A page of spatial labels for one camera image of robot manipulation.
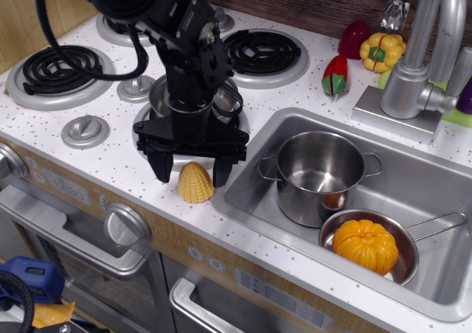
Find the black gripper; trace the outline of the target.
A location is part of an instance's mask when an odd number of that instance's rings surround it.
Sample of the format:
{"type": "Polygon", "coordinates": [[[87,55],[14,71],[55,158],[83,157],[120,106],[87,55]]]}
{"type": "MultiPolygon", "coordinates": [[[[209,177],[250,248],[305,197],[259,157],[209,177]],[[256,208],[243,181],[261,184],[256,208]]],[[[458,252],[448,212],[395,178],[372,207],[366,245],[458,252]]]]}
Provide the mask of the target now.
{"type": "Polygon", "coordinates": [[[174,155],[214,158],[213,186],[226,185],[233,161],[246,159],[248,133],[211,116],[205,125],[193,122],[174,124],[168,117],[133,125],[138,135],[137,146],[147,156],[155,176],[163,183],[170,181],[174,155]]]}

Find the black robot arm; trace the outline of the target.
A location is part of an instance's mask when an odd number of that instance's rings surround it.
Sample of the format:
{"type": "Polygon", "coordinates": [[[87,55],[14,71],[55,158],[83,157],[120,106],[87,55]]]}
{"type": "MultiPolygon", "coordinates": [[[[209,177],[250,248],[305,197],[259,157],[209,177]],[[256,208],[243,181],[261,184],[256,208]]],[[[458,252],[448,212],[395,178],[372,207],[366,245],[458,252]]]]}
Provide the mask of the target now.
{"type": "Polygon", "coordinates": [[[89,0],[105,17],[137,31],[156,46],[165,67],[166,117],[137,122],[137,147],[156,177],[168,182],[174,155],[211,158],[213,185],[224,186],[233,165],[246,158],[247,133],[219,120],[214,97],[233,75],[215,11],[206,0],[89,0]]]}

